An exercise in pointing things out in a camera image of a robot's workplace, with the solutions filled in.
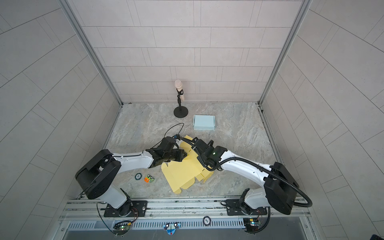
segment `gray marble surface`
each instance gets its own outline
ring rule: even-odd
[[[180,135],[198,137],[214,146],[223,146],[234,153],[256,162],[273,164],[273,154],[268,136],[255,103],[183,103],[189,110],[185,118],[173,115],[176,104],[125,104],[117,120],[107,148],[114,153],[141,152],[159,142],[173,125],[185,123]],[[193,116],[215,115],[214,131],[193,130]],[[178,133],[180,126],[172,128],[167,136]],[[152,175],[156,181],[146,183],[135,180],[136,173]],[[118,174],[113,184],[125,190],[132,198],[170,196],[223,196],[240,195],[244,189],[259,188],[253,181],[230,171],[215,171],[205,182],[174,194],[161,167],[135,169]]]

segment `wall tile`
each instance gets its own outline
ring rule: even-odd
[[[341,124],[341,120],[308,80],[304,80],[295,98],[320,138]]]
[[[23,73],[1,87],[0,139],[3,139],[43,96],[44,92]]]
[[[321,185],[324,189],[324,192],[330,192],[345,186],[348,186],[347,181],[345,180],[344,176],[341,175],[337,178],[334,178],[332,180],[329,180],[328,182],[325,182]]]
[[[297,35],[304,40],[311,48],[317,50],[327,36],[333,23],[322,16],[308,11],[305,20],[300,25]]]
[[[47,161],[37,155],[32,159],[31,164],[44,170],[47,170],[48,172],[51,172],[53,174],[55,174],[57,168],[59,167],[56,164],[53,164],[50,161]]]
[[[49,36],[52,42],[59,46],[61,44],[60,40],[56,36],[56,34],[52,31],[52,28],[48,25],[47,21],[44,19],[44,16],[36,18],[36,21],[40,24],[40,26],[44,29],[45,33]]]
[[[222,82],[256,82],[261,67],[224,67]]]
[[[7,31],[0,36],[0,73],[11,80],[53,48],[55,45],[36,20]]]
[[[176,67],[176,74],[182,82],[216,81],[217,67]]]
[[[61,9],[44,15],[44,19],[51,27],[55,35],[59,38],[60,42],[63,43],[70,37],[75,35],[71,24],[69,23]]]
[[[131,67],[136,82],[170,82],[169,67]]]
[[[266,96],[266,102],[268,103],[272,115],[276,115],[276,113],[279,111],[281,108],[279,101],[276,98],[276,95],[273,93],[273,91],[269,91],[267,96]]]
[[[71,70],[43,97],[39,105],[57,120],[61,120],[84,89],[84,83]]]
[[[290,124],[293,124],[303,110],[284,82],[281,83],[281,86],[276,93],[276,97],[279,100],[279,103],[281,104],[281,107],[283,108]]]
[[[71,107],[37,155],[60,165],[86,120],[79,110]]]
[[[77,101],[87,110],[88,113],[91,113],[107,88],[108,87],[104,80],[100,75],[98,75],[83,91]]]
[[[154,94],[152,83],[116,83],[121,94]]]
[[[265,28],[261,48],[282,48],[290,28]]]
[[[234,82],[201,82],[200,93],[233,93]]]
[[[329,42],[332,40],[333,36],[336,34],[337,30],[339,30],[339,26],[333,24],[324,40],[321,42],[319,48],[316,50],[320,55],[323,54],[325,48],[328,46]]]
[[[363,239],[377,234],[371,220],[349,186],[329,192],[327,196],[349,240]],[[361,220],[359,231],[356,231],[354,223],[356,218]]]
[[[98,48],[98,50],[106,66],[146,66],[141,48]]]
[[[82,27],[89,42],[94,48],[105,48],[105,43],[101,37],[99,30],[96,26],[84,26]]]
[[[160,94],[175,94],[177,96],[174,82],[158,82],[157,87],[159,88]],[[186,94],[195,93],[195,82],[184,82],[183,91]]]
[[[134,26],[141,26],[139,15],[137,14],[136,4],[134,0],[127,0],[129,12],[131,13]]]
[[[2,238],[15,239],[53,174],[29,164],[0,203]]]
[[[100,104],[97,104],[88,120],[85,122],[78,137],[86,144],[91,145],[106,115],[107,112],[104,111]]]
[[[51,124],[53,127],[56,127],[57,124],[59,124],[59,121],[54,118],[51,114],[49,114],[47,111],[45,111],[40,105],[36,104],[34,108],[32,108],[32,111],[39,115],[42,119],[44,119],[46,122]]]
[[[11,157],[2,161],[0,175],[6,181],[0,186],[0,195],[5,196],[53,129],[54,127],[38,115],[29,112],[0,142],[2,156],[18,153],[17,158]]]
[[[341,225],[323,227],[326,237],[347,237]]]
[[[193,1],[135,1],[141,26],[194,26]]]
[[[202,48],[201,66],[239,66],[242,48]]]
[[[68,176],[75,175],[85,154],[86,151],[84,151],[84,149],[75,143],[72,144],[63,162],[41,196],[38,202],[39,204],[56,208],[60,206],[72,182],[72,178]]]
[[[302,121],[295,129],[295,133],[321,184],[341,175],[338,166],[308,119]]]
[[[243,102],[258,102],[261,96],[261,94],[244,94]]]
[[[367,98],[384,89],[384,53],[340,28],[322,56]]]
[[[49,0],[5,0],[0,3],[0,15],[14,28],[58,8],[57,2]]]
[[[363,39],[383,16],[383,10],[380,0],[342,0],[326,1],[319,14]]]
[[[373,222],[373,225],[375,225],[377,231],[379,231],[379,234],[381,236],[383,236],[384,235],[384,221]]]
[[[292,160],[295,160],[303,154],[304,150],[301,147],[300,142],[295,135],[295,132],[290,126],[286,114],[282,113],[280,117],[276,120],[276,123],[279,127],[281,136],[284,139],[285,145],[287,146],[287,149],[292,157]]]
[[[73,3],[84,26],[133,26],[126,1],[73,0]]]
[[[305,155],[305,153],[303,153],[298,158],[293,160],[293,163],[295,164],[296,167],[298,167],[300,164],[302,164],[303,162],[305,162],[307,160],[308,160],[307,155]]]
[[[272,134],[275,134],[275,132],[277,132],[279,130],[277,124],[276,124],[276,121],[272,115],[272,112],[271,112],[271,109],[269,108],[268,106],[268,103],[267,102],[264,102],[263,104],[263,110],[264,110],[264,113],[265,113],[265,117],[269,123],[269,127],[271,129],[271,132]]]
[[[381,191],[384,175],[377,165],[350,132],[336,139],[327,149],[369,218],[372,221],[382,220],[384,206],[380,202],[384,197]],[[362,180],[361,173],[369,173],[370,177]]]
[[[158,48],[209,48],[210,28],[153,27]]]
[[[244,94],[207,94],[207,102],[242,102]]]
[[[248,27],[253,6],[252,1],[202,1],[201,26]]]
[[[300,5],[301,2],[295,1],[265,1],[262,3],[256,26],[290,28]]]
[[[56,211],[57,208],[36,204],[31,214],[42,217],[54,217]]]
[[[212,28],[211,48],[258,48],[265,28]]]
[[[327,146],[334,140],[336,140],[338,137],[343,135],[348,131],[348,128],[344,125],[344,123],[341,123],[339,126],[337,126],[335,129],[333,129],[330,133],[328,133],[325,137],[323,137],[321,140],[323,141],[324,145]]]
[[[273,67],[280,54],[280,48],[251,48],[249,49],[246,66]]]
[[[133,103],[163,103],[168,101],[168,96],[166,94],[131,94],[129,96]]]
[[[106,138],[109,133],[109,129],[111,128],[119,109],[120,106],[118,105],[117,101],[114,101],[107,115],[105,116],[98,132],[96,133],[95,139],[98,142],[103,144],[107,140]]]
[[[297,167],[297,171],[300,175],[306,194],[311,196],[313,207],[316,216],[321,226],[339,225],[340,222],[336,217],[336,214],[324,193],[319,180],[316,177],[309,161],[305,161],[303,164]]]
[[[240,82],[237,93],[262,94],[266,83],[261,82]]]
[[[280,156],[283,160],[284,166],[287,168],[289,173],[292,175],[294,179],[299,179],[299,174],[297,173],[297,170],[295,168],[295,165],[293,164],[292,158],[288,152],[288,149],[284,143],[284,140],[281,136],[280,131],[277,131],[275,133],[275,140],[278,146],[278,150],[280,152]]]
[[[291,124],[293,130],[297,128],[297,126],[300,125],[300,123],[306,118],[307,116],[305,115],[304,112],[300,114],[300,116]]]
[[[331,65],[313,85],[359,142],[384,130],[384,114]]]
[[[125,67],[105,67],[112,82],[132,82]]]
[[[201,26],[201,1],[193,1],[194,26]]]
[[[85,110],[85,108],[84,108],[78,101],[76,101],[76,102],[73,104],[73,106],[74,106],[75,108],[77,108],[77,110],[79,110],[79,111],[81,112],[81,114],[82,114],[84,117],[86,117],[86,118],[89,117],[89,113],[87,112],[87,110]]]
[[[148,52],[152,66],[195,65],[195,51],[193,48],[149,48]]]
[[[150,27],[100,26],[98,30],[107,48],[156,47]]]
[[[327,65],[327,61],[298,36],[295,37],[288,56],[311,83]]]
[[[24,73],[41,90],[48,93],[81,59],[68,40],[33,63]]]
[[[292,90],[301,77],[300,69],[292,62],[292,60],[286,56],[283,64],[279,69],[279,74],[281,78],[284,80],[287,87]]]
[[[305,77],[304,74],[302,74],[299,78],[299,80],[297,81],[297,83],[295,84],[295,86],[293,87],[293,89],[291,90],[292,94],[295,95],[297,90],[299,89],[299,87],[303,84],[304,80],[307,79]]]
[[[378,95],[376,95],[373,99],[371,99],[373,104],[375,104],[378,108],[384,106],[384,90],[381,91]]]
[[[384,171],[384,147],[382,144],[383,142],[384,132],[381,132],[361,144],[365,151],[367,151],[372,160],[382,171]]]

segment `black mounting plate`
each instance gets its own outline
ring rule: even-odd
[[[226,199],[225,200],[225,203],[228,205],[228,206],[238,206],[238,202],[239,202],[239,199]],[[257,210],[255,209],[255,211],[253,213],[251,213],[250,215],[259,215],[259,211],[261,213],[261,215],[267,215],[267,211],[265,208],[263,207],[259,207]],[[228,216],[248,216],[247,214],[244,214],[240,209],[234,209],[234,208],[227,208],[227,214]]]
[[[132,204],[133,204],[133,207],[139,211],[139,217],[144,217],[145,212],[147,210],[148,201],[132,201]],[[109,204],[107,205],[106,208],[101,209],[101,210],[105,210],[104,217],[120,217],[117,210],[114,209]],[[135,217],[135,214],[133,211],[131,211],[128,215],[126,215],[124,217]]]

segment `black cable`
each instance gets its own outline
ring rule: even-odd
[[[247,232],[247,233],[258,233],[258,232],[263,231],[265,229],[265,227],[268,225],[270,219],[271,219],[271,207],[268,207],[268,218],[266,219],[264,225],[254,232]]]
[[[103,223],[104,223],[104,225],[108,228],[108,230],[113,234],[113,235],[115,235],[115,233],[105,224],[105,222],[104,222],[104,220],[101,218],[101,214],[100,214],[100,212],[99,212],[99,207],[98,207],[98,204],[99,203],[101,203],[102,204],[102,202],[97,202],[96,203],[96,208],[97,208],[97,212],[98,212],[98,214],[99,214],[99,217],[100,217],[100,219],[103,221]]]

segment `black wire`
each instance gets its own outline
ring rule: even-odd
[[[96,203],[96,208],[97,208],[97,212],[98,212],[98,214],[99,214],[99,217],[100,217],[100,219],[103,221],[103,223],[104,223],[104,225],[108,228],[108,230],[113,234],[113,235],[115,235],[115,233],[105,224],[105,222],[104,222],[104,220],[101,218],[101,214],[100,214],[100,212],[99,212],[99,207],[98,207],[98,204],[99,203],[101,203],[102,204],[102,202],[97,202]]]
[[[165,132],[164,137],[166,137],[167,132],[168,132],[169,130],[171,130],[173,127],[175,127],[175,126],[177,126],[177,125],[180,125],[180,124],[183,124],[183,126],[181,126],[180,131],[177,133],[177,134],[179,134],[179,133],[181,132],[181,130],[183,129],[183,127],[184,127],[184,123],[183,123],[183,122],[178,123],[178,124],[176,124],[176,125],[170,127],[170,128]]]

